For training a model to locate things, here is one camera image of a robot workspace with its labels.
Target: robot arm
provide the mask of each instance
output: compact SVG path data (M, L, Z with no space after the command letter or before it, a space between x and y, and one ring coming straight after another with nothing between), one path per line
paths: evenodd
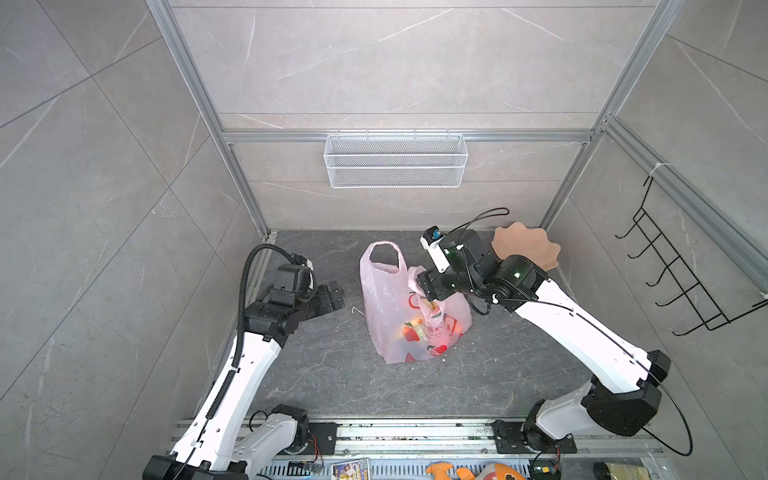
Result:
M499 259L474 230L443 234L432 227L422 235L422 245L435 263L417 278L427 300L458 292L501 304L544 330L593 372L579 389L534 405L523 432L533 449L543 451L570 433L595 426L631 436L656 414L658 382L670 368L662 352L647 353L611 332L529 259Z
M307 412L286 405L274 408L264 423L237 441L259 384L288 336L301 322L344 307L344 292L336 282L315 287L311 262L297 255L291 260L278 268L276 282L242 313L239 365L225 366L192 425L170 455L152 457L144 469L144 480L248 480L281 451L298 453L306 447ZM236 354L237 344L232 346L228 363Z

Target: metal rail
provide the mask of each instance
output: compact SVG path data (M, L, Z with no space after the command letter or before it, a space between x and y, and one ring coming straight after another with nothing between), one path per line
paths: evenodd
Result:
M465 141L580 141L589 142L592 131L585 128L532 128L510 130L484 129L395 129L395 130L331 130L331 129L254 129L254 130L225 130L223 139L231 144L256 142L324 142L332 134L461 134Z
M203 80L200 78L200 74L195 68L194 61L190 55L189 48L184 42L184 37L181 35L179 25L176 23L174 14L168 5L167 0L147 0L149 9L152 11L154 20L157 23L160 32L163 34L170 54L173 55L176 65L181 72L181 77L184 79L184 83L192 94L194 103L197 105L197 110L200 111L200 115L203 118L210 136L213 138L216 148L219 150L221 157L224 159L224 163L232 176L232 180L240 192L240 196L243 198L248 213L250 214L253 223L256 225L256 229L259 231L261 237L267 236L269 229L267 228L264 215L261 213L259 204L256 202L256 198L253 195L253 191L248 185L243 169L240 166L240 162L237 161L234 152L229 144L224 141L222 132L223 127L219 122L219 118L214 110L214 105L210 100L210 96L205 90Z
M672 25L677 13L683 8L685 0L660 0L654 9L654 13L648 21L643 34L640 36L640 40L637 42L632 56L630 56L629 62L621 72L621 76L616 82L614 90L605 102L598 119L592 128L593 134L591 142L588 145L584 145L579 150L576 158L574 159L571 168L560 183L558 191L554 194L552 202L541 217L539 226L545 230L549 230L554 219L560 213L565 201L574 189L576 182L581 174L584 173L584 169L589 163L589 159L594 153L594 149L600 144L600 140L605 135L605 129L603 128L603 122L605 118L614 116L627 100L630 91L637 79L643 73L646 65L653 56L656 48L659 46L664 34L667 33L669 27Z
M682 177L674 166L656 169L664 163L620 120L609 117L605 130L646 172L654 171L654 181L675 203L710 236L733 262L760 288L768 291L768 253L723 212L713 206Z
M495 434L491 423L498 418L440 417L440 418L354 418L331 415L313 415L311 422L335 422L336 451L326 455L326 461L341 462L344 459L366 458L456 458L469 455L472 458L534 458L537 453L497 453ZM523 422L525 418L503 418L509 422ZM262 419L253 421L256 428ZM168 448L181 438L192 420L178 422ZM238 438L250 433L247 420ZM638 458L664 458L661 446L649 435L622 437L619 435L575 435L577 453L564 454L572 458L608 458L634 456ZM291 459L309 459L309 455L290 455ZM542 458L551 458L543 454Z

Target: white wire basket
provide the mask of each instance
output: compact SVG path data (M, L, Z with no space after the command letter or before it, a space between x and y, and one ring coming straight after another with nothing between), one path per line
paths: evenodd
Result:
M333 188L458 187L467 164L460 134L331 134L323 152Z

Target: pink plastic bag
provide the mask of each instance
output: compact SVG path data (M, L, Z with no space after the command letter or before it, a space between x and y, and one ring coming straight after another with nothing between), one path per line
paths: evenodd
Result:
M377 245L391 245L398 265L371 262ZM387 363L430 359L446 351L472 325L467 300L455 293L428 302L415 281L423 266L408 269L393 242L375 242L360 258L360 282L373 345Z

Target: marble floor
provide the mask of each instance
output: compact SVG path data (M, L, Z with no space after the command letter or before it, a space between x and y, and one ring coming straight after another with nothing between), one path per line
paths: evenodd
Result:
M492 232L484 232L490 242ZM408 266L431 266L416 231L283 230L276 245L337 280L346 308L302 323L262 381L252 409L287 403L310 415L525 415L539 399L582 385L591 373L537 326L495 307L443 355L387 365L366 326L359 259L371 242L397 243ZM396 263L379 247L372 259ZM283 260L272 255L264 281Z

